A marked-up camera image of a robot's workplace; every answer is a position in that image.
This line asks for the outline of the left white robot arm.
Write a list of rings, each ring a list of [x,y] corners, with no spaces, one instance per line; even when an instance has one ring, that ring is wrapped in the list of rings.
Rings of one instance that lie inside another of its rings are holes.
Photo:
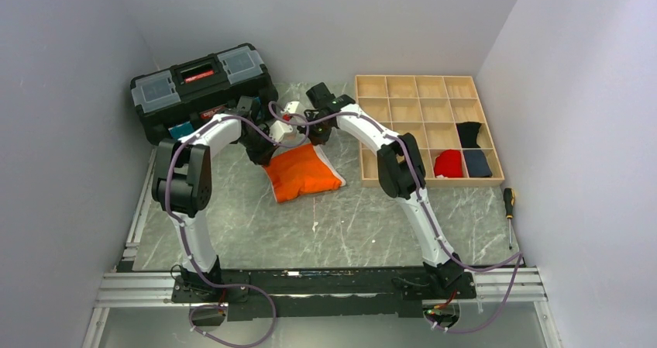
[[[261,103],[242,96],[234,109],[215,114],[179,140],[161,140],[151,194],[169,215],[183,260],[181,281],[202,301],[215,300],[225,286],[218,254],[209,238],[206,208],[212,196],[212,158],[229,144],[241,144],[255,165],[269,164],[277,145],[258,118]]]

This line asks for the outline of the orange underwear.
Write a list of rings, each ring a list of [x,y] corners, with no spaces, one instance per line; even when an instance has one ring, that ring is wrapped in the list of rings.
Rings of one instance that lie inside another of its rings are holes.
[[[332,166],[323,149],[311,144],[274,157],[263,169],[279,204],[346,185],[345,178]]]

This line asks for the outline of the wooden compartment tray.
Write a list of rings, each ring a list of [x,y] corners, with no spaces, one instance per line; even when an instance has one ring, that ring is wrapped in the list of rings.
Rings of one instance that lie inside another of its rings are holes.
[[[469,76],[357,75],[356,101],[365,112],[393,131],[412,134],[431,188],[494,187],[504,172],[474,80]],[[492,177],[471,178],[466,169],[456,124],[480,122],[477,139]],[[459,150],[464,177],[442,178],[433,172],[434,160],[444,150]]]

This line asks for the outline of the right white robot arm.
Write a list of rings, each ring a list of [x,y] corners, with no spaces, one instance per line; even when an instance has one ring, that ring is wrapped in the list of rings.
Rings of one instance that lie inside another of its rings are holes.
[[[326,143],[332,130],[340,129],[375,154],[380,187],[402,207],[418,239],[428,290],[437,298],[448,296],[463,279],[464,267],[430,205],[415,137],[383,126],[353,98],[334,95],[323,82],[307,90],[306,96],[312,108],[304,115],[313,144]]]

